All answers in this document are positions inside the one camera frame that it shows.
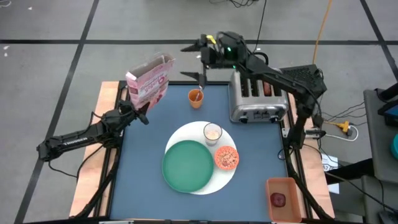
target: gray floor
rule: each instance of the gray floor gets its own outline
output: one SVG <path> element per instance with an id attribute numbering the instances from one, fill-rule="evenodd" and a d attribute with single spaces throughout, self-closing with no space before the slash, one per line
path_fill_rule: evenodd
<path id="1" fill-rule="evenodd" d="M 327 0 L 268 0 L 260 39 L 315 40 Z M 88 33 L 91 39 L 196 39 L 201 33 L 233 30 L 256 39 L 262 3 L 236 9 L 231 3 L 207 0 L 100 0 Z M 93 0 L 12 1 L 0 8 L 0 40 L 79 40 Z M 395 0 L 368 1 L 386 40 L 398 40 Z M 359 0 L 334 0 L 323 40 L 377 40 Z M 13 223 L 37 159 L 36 145 L 49 128 L 76 44 L 0 44 L 0 217 Z M 156 52 L 176 59 L 172 80 L 188 80 L 179 71 L 200 69 L 196 54 L 179 52 L 185 45 L 84 45 L 55 134 L 83 129 L 103 81 L 121 80 L 126 70 Z M 312 45 L 260 45 L 273 67 L 310 64 Z M 398 46 L 388 46 L 398 59 Z M 379 45 L 321 45 L 317 66 L 325 74 L 328 91 L 322 110 L 337 114 L 363 101 L 366 88 L 386 88 L 396 78 Z M 210 80 L 229 80 L 231 71 L 210 71 Z M 352 119 L 354 123 L 366 118 Z M 340 134 L 324 125 L 330 134 Z M 366 124 L 356 142 L 325 137 L 329 154 L 348 162 L 371 157 Z M 83 150 L 64 154 L 53 166 L 75 173 Z M 25 222 L 67 218 L 75 179 L 45 166 Z"/>

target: blue table surface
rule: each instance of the blue table surface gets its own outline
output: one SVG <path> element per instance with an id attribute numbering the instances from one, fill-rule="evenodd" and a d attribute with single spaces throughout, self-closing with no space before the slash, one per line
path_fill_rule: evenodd
<path id="1" fill-rule="evenodd" d="M 167 94 L 148 112 L 149 124 L 133 122 L 123 148 L 111 204 L 111 219 L 233 220 L 269 222 L 266 180 L 286 177 L 279 124 L 237 124 L 229 120 L 228 86 L 207 86 L 203 105 L 193 109 L 190 85 L 169 85 Z M 239 165 L 230 182 L 208 195 L 171 189 L 162 175 L 167 141 L 193 121 L 218 123 L 234 139 Z"/>

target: orange bowl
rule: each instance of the orange bowl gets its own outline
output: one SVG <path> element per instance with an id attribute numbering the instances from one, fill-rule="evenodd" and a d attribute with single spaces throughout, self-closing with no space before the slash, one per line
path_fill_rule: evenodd
<path id="1" fill-rule="evenodd" d="M 216 165 L 223 170 L 235 169 L 239 164 L 239 154 L 231 146 L 221 146 L 214 155 Z"/>

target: glass of milk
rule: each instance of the glass of milk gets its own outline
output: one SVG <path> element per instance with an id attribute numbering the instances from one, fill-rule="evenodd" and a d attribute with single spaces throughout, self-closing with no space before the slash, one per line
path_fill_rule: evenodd
<path id="1" fill-rule="evenodd" d="M 203 128 L 203 134 L 205 135 L 206 144 L 214 146 L 223 134 L 223 129 L 218 124 L 208 123 Z"/>

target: toaster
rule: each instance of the toaster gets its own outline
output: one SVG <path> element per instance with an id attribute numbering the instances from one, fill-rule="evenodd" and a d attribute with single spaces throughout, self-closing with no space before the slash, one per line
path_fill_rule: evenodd
<path id="1" fill-rule="evenodd" d="M 285 91 L 262 80 L 243 78 L 238 71 L 231 76 L 228 96 L 232 122 L 275 122 L 281 120 L 289 108 Z"/>

